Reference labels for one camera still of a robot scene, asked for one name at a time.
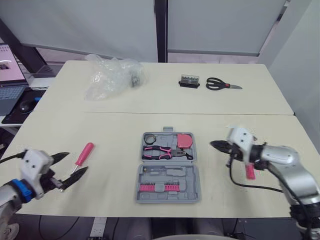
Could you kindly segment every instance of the laptop screen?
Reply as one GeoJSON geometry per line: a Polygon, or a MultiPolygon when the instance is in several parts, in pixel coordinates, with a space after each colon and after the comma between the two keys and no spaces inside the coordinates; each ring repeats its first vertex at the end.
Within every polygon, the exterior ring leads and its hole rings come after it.
{"type": "Polygon", "coordinates": [[[0,86],[27,82],[8,44],[0,44],[0,86]]]}

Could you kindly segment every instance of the pink bit holder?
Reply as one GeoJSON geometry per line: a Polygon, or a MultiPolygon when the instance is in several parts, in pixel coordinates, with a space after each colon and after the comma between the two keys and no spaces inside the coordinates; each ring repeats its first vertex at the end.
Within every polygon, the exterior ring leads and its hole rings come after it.
{"type": "MultiPolygon", "coordinates": [[[[141,184],[139,188],[140,192],[154,192],[155,191],[155,185],[150,184],[141,184]]],[[[164,191],[165,192],[170,192],[170,191],[175,191],[175,192],[180,192],[180,186],[179,185],[173,185],[173,184],[165,184],[164,185],[164,191]]]]}

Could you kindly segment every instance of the black pole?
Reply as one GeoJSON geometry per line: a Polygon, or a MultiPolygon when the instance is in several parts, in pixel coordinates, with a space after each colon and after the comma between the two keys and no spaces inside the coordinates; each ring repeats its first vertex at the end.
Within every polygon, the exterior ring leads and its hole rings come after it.
{"type": "Polygon", "coordinates": [[[0,38],[9,45],[13,54],[30,73],[37,73],[47,63],[35,47],[23,46],[0,18],[0,38]]]}
{"type": "Polygon", "coordinates": [[[158,62],[168,62],[168,0],[154,0],[158,62]]]}

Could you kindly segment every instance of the pliers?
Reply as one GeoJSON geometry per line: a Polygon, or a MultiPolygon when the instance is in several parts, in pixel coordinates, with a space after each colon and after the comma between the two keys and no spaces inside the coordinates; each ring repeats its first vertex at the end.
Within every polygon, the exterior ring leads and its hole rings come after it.
{"type": "Polygon", "coordinates": [[[143,154],[142,159],[160,160],[160,159],[172,159],[172,157],[183,157],[183,156],[186,156],[188,160],[194,159],[191,155],[187,154],[185,151],[172,149],[171,147],[168,147],[168,146],[157,146],[157,145],[143,146],[143,151],[152,151],[152,150],[162,151],[162,152],[165,152],[165,154],[162,154],[159,156],[151,156],[151,155],[143,154]]]}

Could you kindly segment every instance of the cable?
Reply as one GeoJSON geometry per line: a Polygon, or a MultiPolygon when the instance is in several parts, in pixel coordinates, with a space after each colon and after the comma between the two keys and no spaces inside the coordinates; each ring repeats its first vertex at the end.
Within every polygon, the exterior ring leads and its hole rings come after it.
{"type": "Polygon", "coordinates": [[[61,238],[63,238],[65,235],[67,235],[67,233],[69,233],[71,231],[71,229],[74,227],[74,225],[78,222],[79,220],[79,216],[76,218],[76,220],[74,221],[74,223],[72,224],[72,226],[68,229],[68,231],[66,231],[63,235],[57,237],[57,238],[53,238],[53,239],[47,239],[47,238],[44,238],[44,236],[42,235],[41,233],[41,230],[40,230],[40,224],[41,224],[41,218],[42,218],[42,215],[40,216],[39,218],[39,223],[38,223],[38,232],[39,232],[39,235],[40,237],[42,238],[42,240],[59,240],[61,238]]]}
{"type": "Polygon", "coordinates": [[[222,232],[223,232],[223,235],[225,236],[226,230],[225,230],[225,225],[224,225],[224,219],[223,218],[220,218],[220,219],[221,219],[221,225],[222,225],[222,232]]]}
{"type": "Polygon", "coordinates": [[[302,203],[302,201],[300,200],[300,198],[295,194],[294,191],[292,191],[292,189],[289,187],[289,185],[280,177],[278,176],[273,170],[271,170],[269,167],[268,167],[268,170],[270,173],[272,173],[278,180],[279,182],[289,191],[289,193],[295,198],[295,200],[300,204],[301,208],[302,208],[302,211],[303,211],[303,214],[304,214],[304,217],[305,219],[307,220],[308,224],[307,224],[307,228],[306,228],[306,231],[305,231],[305,234],[303,236],[303,239],[304,240],[309,240],[311,239],[311,227],[312,227],[312,221],[311,221],[311,218],[307,212],[307,209],[305,207],[305,205],[302,203]]]}
{"type": "Polygon", "coordinates": [[[26,154],[26,151],[23,151],[23,152],[20,152],[20,153],[17,153],[15,155],[12,155],[12,156],[8,156],[6,158],[3,158],[0,160],[0,164],[10,160],[10,159],[15,159],[15,158],[19,158],[19,159],[22,159],[26,154]]]}
{"type": "Polygon", "coordinates": [[[235,231],[236,231],[236,228],[237,228],[237,225],[238,225],[238,220],[239,220],[239,218],[236,218],[235,224],[234,224],[234,227],[233,227],[233,230],[232,230],[232,234],[234,234],[235,231]]]}
{"type": "Polygon", "coordinates": [[[275,192],[279,192],[279,193],[283,193],[282,190],[277,189],[277,188],[273,188],[273,187],[269,187],[269,186],[257,186],[257,185],[246,185],[246,184],[242,184],[242,183],[238,183],[236,182],[233,177],[232,177],[232,163],[234,161],[234,156],[231,154],[230,155],[230,166],[229,166],[229,175],[230,175],[230,179],[231,181],[235,184],[238,185],[240,187],[245,187],[245,188],[255,188],[255,189],[266,189],[266,190],[271,190],[271,191],[275,191],[275,192]]]}
{"type": "Polygon", "coordinates": [[[114,225],[114,228],[113,228],[113,232],[112,232],[112,238],[111,238],[111,240],[114,240],[114,239],[115,239],[115,233],[116,233],[116,228],[117,228],[119,219],[120,219],[120,217],[118,217],[118,219],[117,219],[116,222],[115,222],[115,225],[114,225]]]}

